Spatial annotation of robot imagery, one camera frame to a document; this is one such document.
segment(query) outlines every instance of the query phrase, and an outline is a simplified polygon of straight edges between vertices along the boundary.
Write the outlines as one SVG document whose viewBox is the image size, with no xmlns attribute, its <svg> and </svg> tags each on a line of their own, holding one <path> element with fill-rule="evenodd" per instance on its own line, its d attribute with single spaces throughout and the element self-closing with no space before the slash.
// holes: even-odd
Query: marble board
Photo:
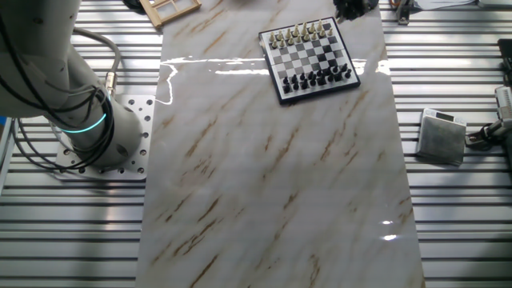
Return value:
<svg viewBox="0 0 512 288">
<path fill-rule="evenodd" d="M 137 288 L 424 287 L 379 11 L 359 88 L 281 106 L 258 32 L 331 0 L 213 0 L 163 28 Z"/>
</svg>

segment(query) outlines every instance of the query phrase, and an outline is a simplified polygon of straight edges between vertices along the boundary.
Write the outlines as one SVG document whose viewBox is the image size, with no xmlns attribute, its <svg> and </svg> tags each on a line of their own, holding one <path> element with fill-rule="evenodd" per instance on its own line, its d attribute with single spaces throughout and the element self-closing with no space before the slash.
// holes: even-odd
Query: wooden frame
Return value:
<svg viewBox="0 0 512 288">
<path fill-rule="evenodd" d="M 192 1 L 193 5 L 183 10 L 180 10 L 176 5 L 176 1 Z M 153 26 L 155 26 L 156 28 L 160 28 L 163 24 L 171 22 L 176 18 L 183 16 L 191 11 L 197 10 L 199 9 L 199 7 L 201 7 L 200 0 L 154 0 L 153 4 L 151 4 L 150 0 L 140 0 L 140 2 L 147 13 L 147 16 L 153 23 Z M 176 9 L 176 12 L 172 15 L 162 18 L 158 13 L 158 8 L 168 4 L 172 4 Z"/>
</svg>

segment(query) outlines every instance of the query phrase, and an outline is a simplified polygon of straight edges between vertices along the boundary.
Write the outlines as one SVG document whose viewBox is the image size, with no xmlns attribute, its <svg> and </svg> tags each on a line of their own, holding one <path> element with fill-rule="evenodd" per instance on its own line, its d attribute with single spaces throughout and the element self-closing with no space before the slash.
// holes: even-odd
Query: checkered board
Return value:
<svg viewBox="0 0 512 288">
<path fill-rule="evenodd" d="M 306 27 L 309 28 L 313 24 L 315 29 L 318 28 L 318 21 L 308 22 Z M 322 19 L 322 25 L 326 31 L 325 37 L 319 37 L 317 40 L 304 41 L 300 35 L 303 24 L 298 25 L 299 36 L 294 38 L 294 44 L 289 45 L 285 39 L 285 46 L 277 48 L 272 47 L 270 41 L 270 34 L 274 32 L 277 36 L 279 31 L 282 35 L 286 36 L 288 28 L 293 32 L 295 25 L 287 26 L 275 30 L 261 32 L 259 34 L 260 44 L 263 48 L 267 64 L 270 68 L 270 76 L 274 81 L 274 86 L 278 92 L 278 98 L 281 104 L 286 102 L 294 102 L 302 98 L 317 96 L 334 90 L 344 90 L 355 88 L 361 85 L 359 77 L 357 76 L 354 65 L 350 60 L 348 51 L 346 50 L 345 43 L 339 32 L 338 25 L 334 18 Z M 333 27 L 332 35 L 328 35 L 329 29 Z M 285 92 L 284 78 L 291 79 L 294 75 L 299 78 L 302 73 L 307 76 L 311 71 L 317 73 L 319 70 L 332 71 L 337 67 L 339 71 L 342 70 L 346 64 L 345 71 L 342 73 L 342 79 L 338 81 L 328 82 L 324 85 L 308 85 L 303 89 L 300 84 L 302 81 L 299 79 L 299 88 L 297 90 L 291 88 L 289 92 Z M 350 77 L 345 77 L 346 72 L 350 70 Z"/>
</svg>

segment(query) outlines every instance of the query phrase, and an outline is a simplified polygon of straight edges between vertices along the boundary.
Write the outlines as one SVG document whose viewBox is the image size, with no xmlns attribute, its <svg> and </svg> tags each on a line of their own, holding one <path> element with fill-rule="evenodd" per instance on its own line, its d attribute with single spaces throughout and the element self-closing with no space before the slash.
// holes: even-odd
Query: chess pawn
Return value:
<svg viewBox="0 0 512 288">
<path fill-rule="evenodd" d="M 307 24 L 304 22 L 304 24 L 302 24 L 301 35 L 306 36 L 306 34 L 307 34 Z"/>
<path fill-rule="evenodd" d="M 293 35 L 294 37 L 297 37 L 297 36 L 298 36 L 298 24 L 295 24 L 294 32 L 292 32 L 292 35 Z"/>
</svg>

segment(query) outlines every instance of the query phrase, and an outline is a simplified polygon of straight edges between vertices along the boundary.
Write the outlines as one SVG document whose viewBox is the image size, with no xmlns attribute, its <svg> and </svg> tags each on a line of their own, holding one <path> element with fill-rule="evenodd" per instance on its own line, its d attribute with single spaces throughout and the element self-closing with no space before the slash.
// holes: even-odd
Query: metal bracket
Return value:
<svg viewBox="0 0 512 288">
<path fill-rule="evenodd" d="M 409 25 L 410 10 L 413 8 L 414 0 L 401 0 L 397 8 L 397 20 L 399 25 Z"/>
<path fill-rule="evenodd" d="M 134 153 L 126 162 L 111 167 L 108 170 L 100 170 L 96 167 L 87 167 L 75 172 L 55 171 L 54 175 L 60 180 L 83 180 L 84 178 L 99 180 L 144 180 L 147 177 L 147 168 L 150 157 L 151 134 L 153 129 L 155 96 L 147 95 L 117 95 L 119 104 L 132 109 L 142 124 L 142 140 Z M 62 134 L 64 143 L 69 144 L 69 139 Z M 57 152 L 57 164 L 69 166 L 79 162 L 80 158 L 60 145 Z"/>
</svg>

